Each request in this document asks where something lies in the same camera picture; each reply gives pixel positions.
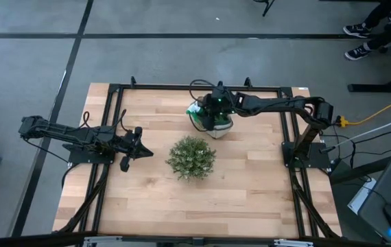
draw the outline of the sneaker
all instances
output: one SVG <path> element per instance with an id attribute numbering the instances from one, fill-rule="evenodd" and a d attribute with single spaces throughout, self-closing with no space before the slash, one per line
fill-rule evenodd
<path id="1" fill-rule="evenodd" d="M 348 25 L 344 26 L 345 34 L 356 36 L 359 38 L 368 38 L 371 33 L 371 29 L 364 27 L 364 24 Z"/>
<path id="2" fill-rule="evenodd" d="M 368 54 L 371 51 L 368 51 L 365 49 L 363 45 L 360 45 L 359 47 L 352 49 L 350 51 L 345 52 L 345 58 L 351 61 L 359 60 L 360 58 L 364 58 L 368 56 Z"/>

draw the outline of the person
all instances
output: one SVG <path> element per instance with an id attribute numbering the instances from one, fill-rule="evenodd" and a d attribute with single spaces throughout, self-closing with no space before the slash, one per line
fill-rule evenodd
<path id="1" fill-rule="evenodd" d="M 381 19 L 386 18 L 391 13 L 391 0 L 383 0 L 366 18 L 363 23 L 347 25 L 344 32 L 359 38 L 368 38 L 371 30 L 376 27 Z M 345 52 L 345 58 L 349 60 L 359 60 L 366 57 L 370 52 L 377 50 L 391 42 L 391 29 L 379 34 L 358 48 Z"/>

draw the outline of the wooden tabletop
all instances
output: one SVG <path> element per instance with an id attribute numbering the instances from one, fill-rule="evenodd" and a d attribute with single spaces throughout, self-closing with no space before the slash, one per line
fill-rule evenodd
<path id="1" fill-rule="evenodd" d="M 90 85 L 84 111 L 91 114 L 91 126 L 101 123 L 107 90 L 105 83 Z M 293 88 L 293 92 L 309 96 L 306 88 Z M 196 97 L 206 93 L 194 91 Z M 269 92 L 246 93 L 276 97 L 276 93 Z M 142 142 L 154 156 L 132 161 L 128 173 L 124 173 L 119 169 L 123 154 L 117 154 L 110 166 L 99 233 L 298 237 L 292 189 L 281 152 L 280 114 L 263 113 L 248 118 L 234 115 L 232 130 L 214 140 L 191 125 L 185 110 L 192 101 L 188 91 L 124 89 L 121 108 L 126 108 L 127 113 L 123 124 L 126 128 L 143 128 Z M 298 123 L 302 132 L 307 124 L 300 117 Z M 292 138 L 291 124 L 289 132 Z M 117 134 L 124 135 L 120 126 Z M 178 175 L 165 163 L 169 149 L 187 135 L 202 137 L 217 150 L 214 172 L 205 180 L 177 180 Z M 307 171 L 314 206 L 340 235 L 328 177 L 317 169 Z M 62 228 L 84 201 L 90 172 L 91 164 L 81 164 L 67 175 L 54 230 Z M 94 212 L 95 205 L 89 212 L 86 229 L 91 229 Z M 310 234 L 306 212 L 303 206 L 305 229 Z"/>

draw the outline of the green plant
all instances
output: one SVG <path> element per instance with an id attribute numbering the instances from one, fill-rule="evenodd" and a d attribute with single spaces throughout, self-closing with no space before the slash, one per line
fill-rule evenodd
<path id="1" fill-rule="evenodd" d="M 169 151 L 170 158 L 165 162 L 174 173 L 180 173 L 178 179 L 203 179 L 213 172 L 215 152 L 204 139 L 184 137 Z"/>

